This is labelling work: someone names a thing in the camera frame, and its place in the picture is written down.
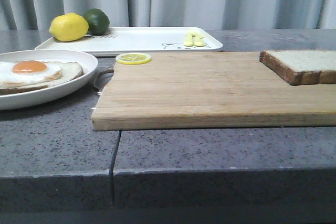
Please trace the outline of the yellow pasta piece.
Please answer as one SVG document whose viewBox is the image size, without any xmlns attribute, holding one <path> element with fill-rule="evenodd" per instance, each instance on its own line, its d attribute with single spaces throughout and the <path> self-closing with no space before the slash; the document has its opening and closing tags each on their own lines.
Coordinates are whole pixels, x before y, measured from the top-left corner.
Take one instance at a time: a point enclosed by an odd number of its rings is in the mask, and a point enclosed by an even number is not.
<svg viewBox="0 0 336 224">
<path fill-rule="evenodd" d="M 193 32 L 193 38 L 194 38 L 194 46 L 196 47 L 204 47 L 205 43 L 203 41 L 204 36 L 201 33 Z"/>
<path fill-rule="evenodd" d="M 193 36 L 194 36 L 194 33 L 192 31 L 189 30 L 186 32 L 184 42 L 183 42 L 184 46 L 186 47 L 194 46 Z"/>
</svg>

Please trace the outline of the left yellow pasta piece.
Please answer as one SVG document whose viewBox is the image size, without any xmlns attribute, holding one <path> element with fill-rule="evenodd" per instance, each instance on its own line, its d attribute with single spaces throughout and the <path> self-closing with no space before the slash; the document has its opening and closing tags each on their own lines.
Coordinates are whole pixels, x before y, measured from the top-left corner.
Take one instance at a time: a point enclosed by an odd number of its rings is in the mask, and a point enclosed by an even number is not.
<svg viewBox="0 0 336 224">
<path fill-rule="evenodd" d="M 184 46 L 186 47 L 194 46 L 193 36 L 194 36 L 194 33 L 192 31 L 189 30 L 186 32 L 184 42 L 183 42 Z"/>
</svg>

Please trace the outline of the bread slice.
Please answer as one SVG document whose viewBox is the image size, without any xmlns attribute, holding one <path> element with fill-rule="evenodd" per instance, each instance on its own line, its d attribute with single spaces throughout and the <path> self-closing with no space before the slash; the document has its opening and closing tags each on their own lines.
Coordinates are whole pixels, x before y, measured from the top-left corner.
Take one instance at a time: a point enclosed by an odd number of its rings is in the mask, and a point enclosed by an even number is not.
<svg viewBox="0 0 336 224">
<path fill-rule="evenodd" d="M 83 68 L 77 62 L 52 62 L 60 67 L 60 75 L 54 80 L 43 80 L 39 83 L 20 85 L 18 87 L 11 87 L 1 83 L 1 95 L 18 94 L 29 91 L 41 90 L 45 88 L 54 87 L 60 84 L 75 80 L 83 75 Z"/>
<path fill-rule="evenodd" d="M 259 61 L 292 86 L 335 84 L 334 50 L 265 50 Z"/>
</svg>

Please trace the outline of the right yellow pasta piece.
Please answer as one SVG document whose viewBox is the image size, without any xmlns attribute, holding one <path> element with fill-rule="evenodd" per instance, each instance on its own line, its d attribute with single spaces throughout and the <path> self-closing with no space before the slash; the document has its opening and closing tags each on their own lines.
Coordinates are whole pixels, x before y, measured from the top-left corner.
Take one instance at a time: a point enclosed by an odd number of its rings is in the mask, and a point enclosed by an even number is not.
<svg viewBox="0 0 336 224">
<path fill-rule="evenodd" d="M 204 36 L 201 33 L 193 32 L 193 38 L 194 38 L 194 46 L 196 47 L 204 47 L 205 43 L 203 41 Z"/>
</svg>

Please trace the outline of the white round plate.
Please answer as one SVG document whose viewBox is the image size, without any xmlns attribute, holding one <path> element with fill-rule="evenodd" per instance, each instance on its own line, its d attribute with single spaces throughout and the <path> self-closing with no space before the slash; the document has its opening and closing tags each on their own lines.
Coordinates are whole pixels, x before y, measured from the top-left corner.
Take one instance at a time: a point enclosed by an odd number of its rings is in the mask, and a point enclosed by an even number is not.
<svg viewBox="0 0 336 224">
<path fill-rule="evenodd" d="M 88 83 L 98 66 L 98 59 L 95 56 L 79 51 L 25 50 L 1 54 L 1 61 L 15 62 L 23 60 L 77 62 L 83 68 L 83 75 L 75 80 L 49 88 L 2 95 L 2 111 L 40 105 L 69 95 Z"/>
</svg>

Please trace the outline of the fried egg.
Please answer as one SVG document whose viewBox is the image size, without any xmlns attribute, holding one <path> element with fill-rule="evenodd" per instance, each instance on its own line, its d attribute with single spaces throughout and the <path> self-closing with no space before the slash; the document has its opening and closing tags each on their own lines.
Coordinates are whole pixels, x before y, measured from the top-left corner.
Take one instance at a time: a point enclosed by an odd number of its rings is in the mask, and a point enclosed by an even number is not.
<svg viewBox="0 0 336 224">
<path fill-rule="evenodd" d="M 21 87 L 56 80 L 61 76 L 57 63 L 1 61 L 1 87 Z"/>
</svg>

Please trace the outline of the wooden cutting board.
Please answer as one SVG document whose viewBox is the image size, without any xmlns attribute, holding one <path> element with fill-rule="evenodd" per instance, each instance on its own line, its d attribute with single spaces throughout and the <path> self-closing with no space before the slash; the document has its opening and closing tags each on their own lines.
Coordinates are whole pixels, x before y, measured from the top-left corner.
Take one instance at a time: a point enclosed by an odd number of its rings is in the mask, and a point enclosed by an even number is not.
<svg viewBox="0 0 336 224">
<path fill-rule="evenodd" d="M 91 120 L 96 131 L 334 126 L 335 86 L 291 86 L 258 52 L 153 53 L 114 65 Z"/>
</svg>

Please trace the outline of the green lime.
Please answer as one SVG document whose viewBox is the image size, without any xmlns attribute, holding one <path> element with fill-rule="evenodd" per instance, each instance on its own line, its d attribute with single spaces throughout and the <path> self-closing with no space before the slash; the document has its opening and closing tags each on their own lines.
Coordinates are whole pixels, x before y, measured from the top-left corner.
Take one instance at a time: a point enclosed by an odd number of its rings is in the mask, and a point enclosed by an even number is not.
<svg viewBox="0 0 336 224">
<path fill-rule="evenodd" d="M 108 31 L 110 20 L 101 9 L 90 9 L 85 12 L 83 17 L 89 24 L 89 34 L 100 36 Z"/>
</svg>

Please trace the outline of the white rectangular tray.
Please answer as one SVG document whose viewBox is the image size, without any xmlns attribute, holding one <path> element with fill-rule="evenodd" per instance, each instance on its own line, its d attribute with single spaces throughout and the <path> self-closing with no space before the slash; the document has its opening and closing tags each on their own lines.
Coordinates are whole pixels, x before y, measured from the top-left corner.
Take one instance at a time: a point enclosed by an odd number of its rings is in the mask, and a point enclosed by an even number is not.
<svg viewBox="0 0 336 224">
<path fill-rule="evenodd" d="M 184 46 L 184 38 L 189 30 L 204 36 L 204 47 Z M 71 42 L 61 42 L 51 37 L 35 49 L 82 51 L 107 57 L 126 52 L 221 51 L 222 47 L 221 42 L 198 27 L 110 27 L 105 35 L 85 35 Z"/>
</svg>

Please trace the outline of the yellow lemon slice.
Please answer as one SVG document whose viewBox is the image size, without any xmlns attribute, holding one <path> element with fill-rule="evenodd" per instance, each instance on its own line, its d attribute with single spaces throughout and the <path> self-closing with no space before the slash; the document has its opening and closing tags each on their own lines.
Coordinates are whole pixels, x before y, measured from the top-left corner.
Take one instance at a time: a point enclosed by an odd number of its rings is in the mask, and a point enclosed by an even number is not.
<svg viewBox="0 0 336 224">
<path fill-rule="evenodd" d="M 149 54 L 131 52 L 116 56 L 116 62 L 124 65 L 141 65 L 150 62 L 152 57 Z"/>
</svg>

